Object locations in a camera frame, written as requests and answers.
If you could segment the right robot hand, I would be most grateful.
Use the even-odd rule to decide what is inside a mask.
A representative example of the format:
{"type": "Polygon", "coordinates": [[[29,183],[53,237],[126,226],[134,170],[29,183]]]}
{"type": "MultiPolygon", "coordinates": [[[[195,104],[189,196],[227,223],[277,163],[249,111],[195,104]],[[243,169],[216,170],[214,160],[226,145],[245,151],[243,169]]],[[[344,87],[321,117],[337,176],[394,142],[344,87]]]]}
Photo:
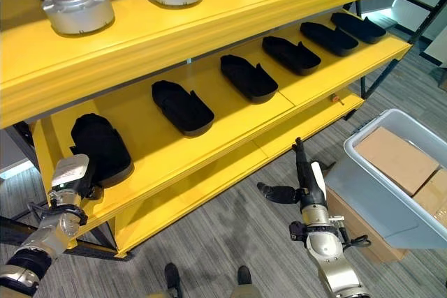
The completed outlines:
{"type": "Polygon", "coordinates": [[[308,162],[303,142],[300,137],[295,139],[292,145],[295,152],[296,170],[299,187],[291,186],[268,186],[263,182],[256,184],[258,190],[264,197],[279,204],[300,204],[300,210],[308,206],[321,205],[328,208],[324,192],[317,184],[311,164],[308,162]]]}

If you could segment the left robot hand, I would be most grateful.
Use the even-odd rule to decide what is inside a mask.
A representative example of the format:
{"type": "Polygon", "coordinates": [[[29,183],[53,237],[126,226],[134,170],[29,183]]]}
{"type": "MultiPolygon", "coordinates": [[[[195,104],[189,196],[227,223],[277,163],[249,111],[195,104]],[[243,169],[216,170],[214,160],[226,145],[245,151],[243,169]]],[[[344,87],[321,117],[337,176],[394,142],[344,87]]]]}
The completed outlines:
{"type": "Polygon", "coordinates": [[[61,159],[54,170],[48,192],[52,206],[73,204],[83,200],[99,200],[103,191],[94,181],[96,164],[86,154],[61,159]]]}

